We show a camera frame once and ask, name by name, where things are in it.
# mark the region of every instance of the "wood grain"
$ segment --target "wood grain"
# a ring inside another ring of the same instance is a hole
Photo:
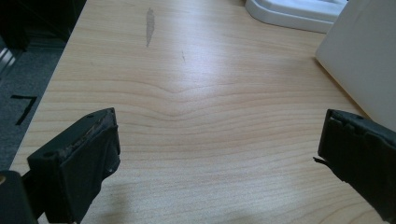
[[[324,35],[241,2],[88,0],[12,169],[114,106],[121,165],[84,223],[381,223],[312,160],[327,108],[362,113],[314,58]]]

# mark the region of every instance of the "floor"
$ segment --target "floor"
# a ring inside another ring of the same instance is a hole
[[[46,31],[27,33],[26,51],[0,39],[0,170],[9,169],[65,47]]]

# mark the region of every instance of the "dark scuff mark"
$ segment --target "dark scuff mark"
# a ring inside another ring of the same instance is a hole
[[[20,119],[18,119],[17,123],[15,125],[21,125],[23,121],[26,119],[27,115],[29,114],[30,110],[32,109],[33,105],[35,104],[35,101],[37,100],[36,96],[21,96],[21,95],[12,95],[11,99],[17,99],[17,100],[30,100],[30,103],[28,106],[23,111],[22,116]]]
[[[151,7],[148,9],[148,14],[147,14],[147,28],[146,28],[146,31],[147,31],[147,36],[146,36],[146,38],[147,38],[147,45],[146,45],[146,47],[148,48],[149,47],[149,42],[151,41],[151,37],[152,37],[152,34],[154,33],[154,24],[155,24],[155,21],[154,21],[154,11],[151,9]]]

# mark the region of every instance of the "wooden desk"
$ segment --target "wooden desk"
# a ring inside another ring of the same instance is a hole
[[[381,223],[312,160],[327,108],[362,113],[314,58],[324,35],[243,4],[88,0],[12,169],[114,106],[121,165],[84,223]]]

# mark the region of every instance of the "white box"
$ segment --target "white box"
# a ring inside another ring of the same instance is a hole
[[[396,132],[395,0],[350,0],[316,56],[371,119]]]

